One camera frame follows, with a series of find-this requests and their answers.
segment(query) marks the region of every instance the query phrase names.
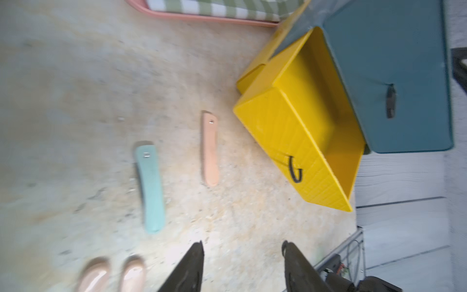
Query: yellow plastic bin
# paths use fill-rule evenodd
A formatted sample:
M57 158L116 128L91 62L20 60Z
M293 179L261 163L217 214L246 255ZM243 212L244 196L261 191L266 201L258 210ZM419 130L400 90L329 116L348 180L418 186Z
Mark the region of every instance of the yellow plastic bin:
M241 93L244 93L250 86L253 80L264 69L265 64L269 61L274 51L282 43L284 38L292 29L295 21L300 17L303 11L309 6L311 0L305 0L303 4L295 10L289 17L282 21L277 27L269 42L264 46L261 52L251 61L248 68L242 73L237 81L237 88Z
M239 80L233 111L305 201L351 212L365 141L323 31L264 60Z

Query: green striped cloth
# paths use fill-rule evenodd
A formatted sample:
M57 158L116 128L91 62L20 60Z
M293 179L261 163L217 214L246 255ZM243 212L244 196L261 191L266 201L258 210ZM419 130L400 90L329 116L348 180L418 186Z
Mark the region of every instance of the green striped cloth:
M147 0L151 10L227 18L280 21L304 0Z

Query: pink tray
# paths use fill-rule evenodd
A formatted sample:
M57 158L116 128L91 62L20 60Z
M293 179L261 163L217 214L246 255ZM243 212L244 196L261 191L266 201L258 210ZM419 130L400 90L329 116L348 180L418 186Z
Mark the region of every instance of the pink tray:
M159 18L171 18L171 19L181 19L181 20L193 20L193 21L212 21L212 22L225 22L225 23L238 23L246 25L256 25L256 26L265 26L269 28L276 27L278 22L271 21L260 21L260 20L246 20L246 19L236 19L236 18L224 18L224 17L215 17L215 16L202 16L202 15L191 15L191 14L181 14L181 13L170 13L170 12L159 12L152 11L148 8L146 0L126 0L134 9L139 12L143 12L149 16L159 17Z

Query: sandy floor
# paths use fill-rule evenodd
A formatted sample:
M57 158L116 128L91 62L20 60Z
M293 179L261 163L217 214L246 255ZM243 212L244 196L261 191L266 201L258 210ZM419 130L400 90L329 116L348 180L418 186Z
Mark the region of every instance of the sandy floor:
M140 255L156 291L194 241L203 290L282 291L281 244L316 263L355 214L304 202L236 119L235 81L273 30L151 19L123 0L0 3L0 290L72 291L94 257ZM202 110L220 184L202 184ZM132 148L159 152L167 226L148 235Z

